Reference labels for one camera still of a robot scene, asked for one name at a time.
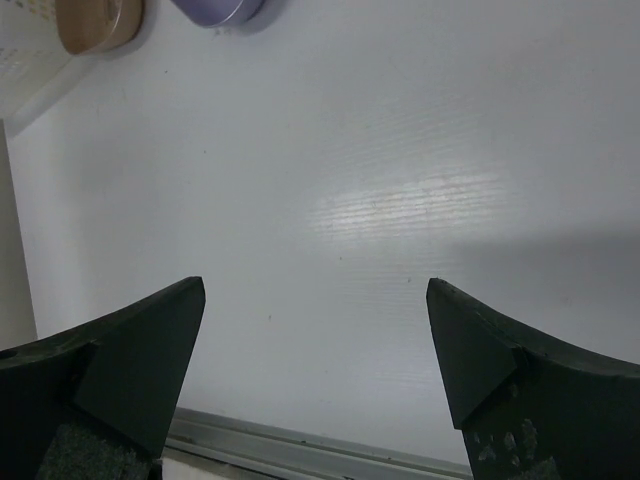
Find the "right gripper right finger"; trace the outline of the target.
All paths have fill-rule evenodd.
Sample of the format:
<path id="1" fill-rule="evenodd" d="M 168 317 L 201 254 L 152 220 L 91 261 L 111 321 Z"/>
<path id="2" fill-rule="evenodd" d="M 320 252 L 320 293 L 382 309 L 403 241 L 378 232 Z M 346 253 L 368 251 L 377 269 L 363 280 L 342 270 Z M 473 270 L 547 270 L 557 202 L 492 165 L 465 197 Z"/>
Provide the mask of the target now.
<path id="1" fill-rule="evenodd" d="M 639 367 L 430 279 L 429 323 L 476 479 L 636 479 Z"/>

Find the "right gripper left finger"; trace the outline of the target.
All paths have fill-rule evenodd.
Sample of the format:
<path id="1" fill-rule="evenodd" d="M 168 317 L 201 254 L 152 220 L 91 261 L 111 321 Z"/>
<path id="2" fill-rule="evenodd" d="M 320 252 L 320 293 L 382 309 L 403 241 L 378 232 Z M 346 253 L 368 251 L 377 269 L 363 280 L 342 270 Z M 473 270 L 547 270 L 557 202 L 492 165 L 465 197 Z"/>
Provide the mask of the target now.
<path id="1" fill-rule="evenodd" d="M 1 353 L 4 479 L 159 479 L 205 308 L 194 276 Z"/>

